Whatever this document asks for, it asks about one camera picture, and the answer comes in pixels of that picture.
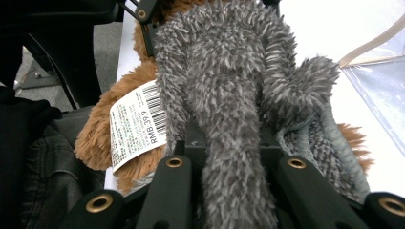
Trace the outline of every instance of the brown plush teddy bear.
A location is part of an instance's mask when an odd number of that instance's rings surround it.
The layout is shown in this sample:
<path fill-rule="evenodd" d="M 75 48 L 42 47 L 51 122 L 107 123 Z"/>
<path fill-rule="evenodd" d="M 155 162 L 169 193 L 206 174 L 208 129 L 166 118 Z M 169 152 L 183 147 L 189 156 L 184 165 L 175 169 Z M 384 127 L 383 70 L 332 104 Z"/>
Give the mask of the brown plush teddy bear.
<path fill-rule="evenodd" d="M 204 2 L 203 0 L 162 1 L 156 10 L 153 21 L 163 24 L 170 20 L 175 13 L 186 12 L 194 5 L 201 5 Z M 134 40 L 134 49 L 139 55 L 141 64 L 133 72 L 124 75 L 110 91 L 100 98 L 100 101 L 93 107 L 89 120 L 79 134 L 75 144 L 77 158 L 94 170 L 106 170 L 112 165 L 110 152 L 111 107 L 135 88 L 156 79 L 157 65 L 155 59 L 147 55 L 139 24 L 135 27 Z M 339 128 L 352 147 L 360 165 L 366 171 L 372 161 L 365 156 L 368 152 L 361 148 L 364 136 L 358 133 L 358 128 L 351 127 L 348 124 L 340 124 Z M 136 180 L 155 171 L 158 162 L 163 156 L 163 149 L 164 146 L 160 146 L 148 151 L 120 167 L 115 172 L 117 188 L 123 194 L 126 194 L 137 185 Z"/>

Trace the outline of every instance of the gray plush elephant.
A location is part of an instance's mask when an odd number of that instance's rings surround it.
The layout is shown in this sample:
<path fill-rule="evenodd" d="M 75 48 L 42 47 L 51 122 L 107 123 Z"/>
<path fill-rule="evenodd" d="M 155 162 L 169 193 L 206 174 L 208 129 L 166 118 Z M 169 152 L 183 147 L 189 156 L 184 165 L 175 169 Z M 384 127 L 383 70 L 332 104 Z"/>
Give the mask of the gray plush elephant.
<path fill-rule="evenodd" d="M 206 228 L 277 227 L 275 199 L 260 162 L 261 125 L 277 130 L 287 155 L 308 158 L 325 177 L 332 174 L 330 183 L 338 192 L 361 199 L 369 191 L 362 172 L 354 172 L 360 173 L 358 181 L 349 175 L 352 171 L 345 171 L 327 137 L 321 135 L 326 152 L 315 153 L 313 144 L 319 141 L 310 137 L 304 150 L 308 156 L 295 149 L 294 131 L 309 136 L 316 123 L 324 127 L 321 117 L 330 108 L 338 77 L 336 64 L 321 56 L 296 67 L 295 46 L 283 18 L 254 1 L 195 7 L 158 32 L 157 85 L 167 115 L 165 154 L 172 155 L 176 141 L 185 139 L 190 118 L 208 141 L 202 174 Z M 325 162 L 323 153 L 333 156 Z M 352 188 L 357 181 L 359 190 Z"/>

